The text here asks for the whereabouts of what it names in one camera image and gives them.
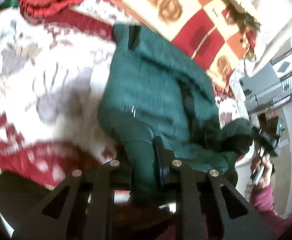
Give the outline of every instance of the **magenta shirt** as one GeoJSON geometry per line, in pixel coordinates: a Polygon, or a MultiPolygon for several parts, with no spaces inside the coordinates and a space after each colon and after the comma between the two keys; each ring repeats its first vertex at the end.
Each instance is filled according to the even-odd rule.
{"type": "MultiPolygon", "coordinates": [[[[271,229],[279,238],[290,226],[292,219],[280,217],[273,208],[273,186],[270,184],[263,190],[252,191],[250,204],[260,213],[271,229]]],[[[208,232],[205,232],[205,238],[208,238],[208,232]]],[[[169,226],[156,240],[175,239],[175,224],[169,226]]]]}

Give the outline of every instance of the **cream square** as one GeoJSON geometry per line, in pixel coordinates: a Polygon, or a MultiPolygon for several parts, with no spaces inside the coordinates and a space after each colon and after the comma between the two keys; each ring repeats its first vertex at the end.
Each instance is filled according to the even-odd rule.
{"type": "Polygon", "coordinates": [[[225,88],[227,78],[230,77],[233,70],[238,66],[239,59],[234,54],[232,49],[227,43],[222,46],[222,48],[217,53],[210,69],[206,71],[206,74],[211,78],[211,80],[221,88],[225,88]],[[225,63],[228,62],[230,68],[225,68],[225,63]]]}
{"type": "Polygon", "coordinates": [[[204,6],[204,11],[210,17],[225,40],[228,40],[229,37],[239,31],[237,24],[228,25],[225,17],[222,15],[222,11],[226,9],[228,4],[227,0],[213,0],[204,6]]]}
{"type": "Polygon", "coordinates": [[[152,5],[148,0],[122,1],[169,41],[172,41],[189,19],[202,8],[198,0],[178,0],[182,6],[180,18],[174,22],[165,23],[158,17],[158,7],[152,5]]]}

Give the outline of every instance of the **white curtain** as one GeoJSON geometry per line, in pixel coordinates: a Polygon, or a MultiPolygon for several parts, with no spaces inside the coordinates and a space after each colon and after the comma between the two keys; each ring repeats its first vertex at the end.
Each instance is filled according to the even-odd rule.
{"type": "Polygon", "coordinates": [[[292,0],[251,1],[262,19],[256,46],[266,46],[266,49],[262,55],[257,55],[255,64],[247,64],[251,66],[247,69],[248,76],[261,70],[292,35],[292,0]]]}

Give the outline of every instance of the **silver bolt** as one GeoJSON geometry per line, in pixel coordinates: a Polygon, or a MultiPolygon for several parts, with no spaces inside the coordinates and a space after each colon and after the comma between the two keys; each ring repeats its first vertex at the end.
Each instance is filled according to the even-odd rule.
{"type": "Polygon", "coordinates": [[[81,170],[74,170],[72,174],[74,177],[79,177],[79,176],[81,176],[82,172],[81,172],[81,170]]]}
{"type": "Polygon", "coordinates": [[[179,166],[181,166],[181,164],[182,164],[182,162],[180,160],[173,160],[172,161],[172,165],[174,165],[174,166],[179,167],[179,166]]]}
{"type": "Polygon", "coordinates": [[[213,177],[217,177],[219,175],[219,172],[217,170],[210,170],[209,174],[212,175],[213,177]]]}
{"type": "Polygon", "coordinates": [[[119,162],[118,160],[112,160],[112,161],[110,162],[110,166],[115,167],[115,166],[118,166],[119,163],[120,163],[120,162],[119,162]]]}

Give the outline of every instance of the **person's hand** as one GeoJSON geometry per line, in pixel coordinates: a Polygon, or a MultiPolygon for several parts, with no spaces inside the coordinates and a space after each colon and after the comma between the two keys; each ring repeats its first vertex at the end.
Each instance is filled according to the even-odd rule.
{"type": "Polygon", "coordinates": [[[271,182],[271,175],[273,164],[270,160],[267,160],[265,157],[257,157],[254,158],[251,165],[251,171],[254,173],[255,171],[259,171],[261,164],[264,164],[264,171],[262,177],[259,179],[259,183],[255,186],[257,189],[264,189],[268,187],[271,182]]]}

